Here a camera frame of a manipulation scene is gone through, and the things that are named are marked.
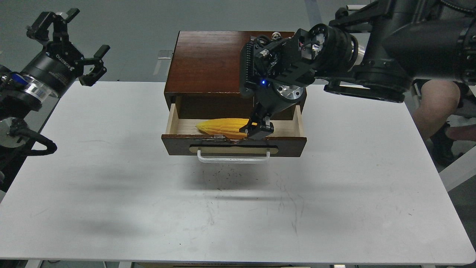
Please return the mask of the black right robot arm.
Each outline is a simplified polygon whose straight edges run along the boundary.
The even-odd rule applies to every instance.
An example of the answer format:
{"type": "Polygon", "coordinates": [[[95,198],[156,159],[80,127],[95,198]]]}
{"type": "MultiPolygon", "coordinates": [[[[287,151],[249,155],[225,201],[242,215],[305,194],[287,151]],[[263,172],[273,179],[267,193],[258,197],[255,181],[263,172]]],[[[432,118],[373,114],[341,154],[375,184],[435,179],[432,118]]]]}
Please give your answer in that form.
{"type": "Polygon", "coordinates": [[[415,79],[475,85],[474,0],[376,0],[292,37],[257,35],[240,52],[240,93],[255,104],[239,129],[260,140],[271,118],[316,79],[338,95],[403,102],[415,79]]]}

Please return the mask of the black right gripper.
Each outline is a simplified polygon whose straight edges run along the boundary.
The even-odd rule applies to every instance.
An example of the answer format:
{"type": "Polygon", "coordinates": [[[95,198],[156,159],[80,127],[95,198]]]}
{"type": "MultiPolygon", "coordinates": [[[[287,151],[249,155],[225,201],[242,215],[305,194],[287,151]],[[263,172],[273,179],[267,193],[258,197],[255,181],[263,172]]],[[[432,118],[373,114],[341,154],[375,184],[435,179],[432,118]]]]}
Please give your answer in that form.
{"type": "Polygon", "coordinates": [[[298,105],[306,98],[306,90],[299,86],[287,86],[267,80],[255,80],[255,108],[248,122],[239,129],[248,139],[262,140],[274,132],[270,118],[298,105]]]}

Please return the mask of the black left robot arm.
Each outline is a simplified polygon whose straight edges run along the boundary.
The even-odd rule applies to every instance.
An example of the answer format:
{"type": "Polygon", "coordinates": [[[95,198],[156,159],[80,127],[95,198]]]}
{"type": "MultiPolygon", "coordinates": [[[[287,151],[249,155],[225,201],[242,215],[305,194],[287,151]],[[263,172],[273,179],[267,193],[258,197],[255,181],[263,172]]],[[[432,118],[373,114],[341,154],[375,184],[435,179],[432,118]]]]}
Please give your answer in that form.
{"type": "Polygon", "coordinates": [[[27,37],[42,50],[23,68],[12,71],[1,66],[1,190],[6,192],[27,157],[46,156],[56,144],[33,130],[25,118],[39,112],[48,97],[60,99],[73,82],[93,86],[107,72],[103,58],[109,51],[102,45],[90,58],[71,42],[68,24],[79,14],[71,8],[65,14],[41,12],[27,27],[27,37]]]}

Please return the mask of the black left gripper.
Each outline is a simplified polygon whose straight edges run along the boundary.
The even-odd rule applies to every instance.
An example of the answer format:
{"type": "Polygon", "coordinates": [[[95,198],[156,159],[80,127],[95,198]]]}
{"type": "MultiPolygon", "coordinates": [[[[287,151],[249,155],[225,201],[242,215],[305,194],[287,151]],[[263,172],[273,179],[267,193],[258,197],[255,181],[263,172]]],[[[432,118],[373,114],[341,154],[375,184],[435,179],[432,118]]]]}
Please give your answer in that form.
{"type": "Polygon", "coordinates": [[[102,45],[92,58],[84,55],[69,41],[68,23],[78,14],[78,8],[62,13],[41,12],[31,26],[27,26],[27,37],[42,45],[38,53],[22,70],[23,75],[49,86],[56,98],[61,98],[79,77],[83,86],[93,86],[107,72],[103,57],[109,51],[109,45],[102,45]],[[88,74],[83,74],[84,66],[93,66],[88,74]]]}

